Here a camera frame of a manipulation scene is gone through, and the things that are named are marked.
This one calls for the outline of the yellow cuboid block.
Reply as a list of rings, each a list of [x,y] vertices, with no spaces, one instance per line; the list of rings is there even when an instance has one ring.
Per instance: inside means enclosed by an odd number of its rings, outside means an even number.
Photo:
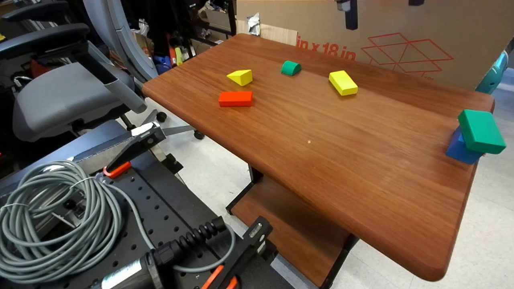
[[[358,85],[345,71],[334,71],[329,74],[329,84],[340,96],[350,96],[358,93]]]

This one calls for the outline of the red cuboid block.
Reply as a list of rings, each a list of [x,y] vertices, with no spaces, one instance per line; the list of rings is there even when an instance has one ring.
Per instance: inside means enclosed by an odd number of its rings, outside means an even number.
[[[218,95],[218,104],[221,108],[247,108],[253,101],[253,93],[247,90],[221,92]]]

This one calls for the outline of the large cardboard box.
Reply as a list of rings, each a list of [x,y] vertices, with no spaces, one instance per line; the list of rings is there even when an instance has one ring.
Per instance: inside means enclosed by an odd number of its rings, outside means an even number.
[[[356,0],[345,27],[335,0],[236,0],[236,16],[297,34],[323,55],[475,88],[514,37],[514,0]]]

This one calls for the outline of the small green block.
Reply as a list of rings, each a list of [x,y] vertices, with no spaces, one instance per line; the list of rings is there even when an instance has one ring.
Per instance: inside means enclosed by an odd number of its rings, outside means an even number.
[[[281,72],[284,76],[294,77],[302,71],[302,66],[295,61],[284,61],[281,66]]]

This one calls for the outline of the yellow wedge block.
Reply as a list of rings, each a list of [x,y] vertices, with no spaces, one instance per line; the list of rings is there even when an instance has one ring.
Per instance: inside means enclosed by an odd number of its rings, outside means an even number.
[[[239,87],[245,87],[253,80],[253,74],[250,69],[237,69],[229,72],[228,79],[237,84]]]

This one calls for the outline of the large green block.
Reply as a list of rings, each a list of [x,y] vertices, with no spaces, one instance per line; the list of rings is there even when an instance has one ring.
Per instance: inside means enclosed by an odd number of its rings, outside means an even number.
[[[504,138],[496,120],[488,111],[462,109],[457,116],[464,143],[469,149],[486,154],[499,154],[504,148]]]

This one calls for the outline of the blue block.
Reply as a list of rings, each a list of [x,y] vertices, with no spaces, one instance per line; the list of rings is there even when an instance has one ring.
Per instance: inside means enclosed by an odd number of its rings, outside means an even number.
[[[462,138],[461,129],[456,129],[446,148],[446,156],[462,164],[475,164],[482,157],[482,153],[469,149]]]

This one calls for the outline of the wooden lower table shelf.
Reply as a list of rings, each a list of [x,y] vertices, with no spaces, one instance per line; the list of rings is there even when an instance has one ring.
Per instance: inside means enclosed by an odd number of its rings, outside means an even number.
[[[318,289],[329,289],[348,254],[351,234],[323,217],[278,181],[261,177],[249,183],[226,207],[245,225],[258,217],[273,231],[268,239],[282,259]]]

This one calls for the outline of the black orange clamp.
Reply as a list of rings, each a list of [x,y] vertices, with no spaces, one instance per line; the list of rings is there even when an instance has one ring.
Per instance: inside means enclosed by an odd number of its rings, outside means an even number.
[[[239,289],[239,275],[261,254],[269,233],[271,225],[263,217],[258,217],[233,247],[228,259],[210,273],[200,289]]]
[[[131,130],[131,137],[120,146],[109,164],[102,167],[102,175],[115,180],[131,167],[131,159],[146,153],[165,138],[163,130],[149,122]]]

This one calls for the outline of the black orange front clamp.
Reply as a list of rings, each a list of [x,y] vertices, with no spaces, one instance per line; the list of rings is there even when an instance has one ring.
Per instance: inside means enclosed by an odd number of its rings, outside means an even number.
[[[271,225],[263,217],[258,217],[233,247],[228,259],[210,273],[200,289],[239,289],[239,275],[261,254],[269,233]]]

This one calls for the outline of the grey office chair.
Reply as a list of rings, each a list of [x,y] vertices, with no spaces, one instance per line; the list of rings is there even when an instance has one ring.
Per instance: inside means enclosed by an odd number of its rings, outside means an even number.
[[[82,0],[93,31],[106,39],[107,0]],[[12,103],[12,135],[21,141],[38,141],[143,112],[146,103],[136,92],[133,72],[123,72],[88,39],[86,24],[64,24],[6,40],[0,58],[21,55],[69,58],[24,85]]]

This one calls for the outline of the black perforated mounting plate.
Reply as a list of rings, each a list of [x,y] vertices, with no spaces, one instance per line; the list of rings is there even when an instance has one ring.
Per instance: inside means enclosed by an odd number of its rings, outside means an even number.
[[[226,230],[192,249],[181,262],[188,271],[167,271],[154,279],[141,262],[149,251],[216,218],[178,178],[154,161],[141,156],[133,167],[112,181],[131,198],[139,215],[128,217],[114,251],[96,267],[37,289],[200,289],[242,239]],[[239,275],[239,289],[292,289],[271,268],[274,252],[265,247]]]

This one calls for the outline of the black power plug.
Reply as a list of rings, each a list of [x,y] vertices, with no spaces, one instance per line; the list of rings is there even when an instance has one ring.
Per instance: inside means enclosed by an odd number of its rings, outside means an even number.
[[[141,262],[147,273],[159,281],[163,281],[167,271],[188,271],[188,267],[181,267],[180,262],[197,246],[223,233],[226,225],[221,217],[205,222],[191,231],[168,241],[155,249],[149,249]]]

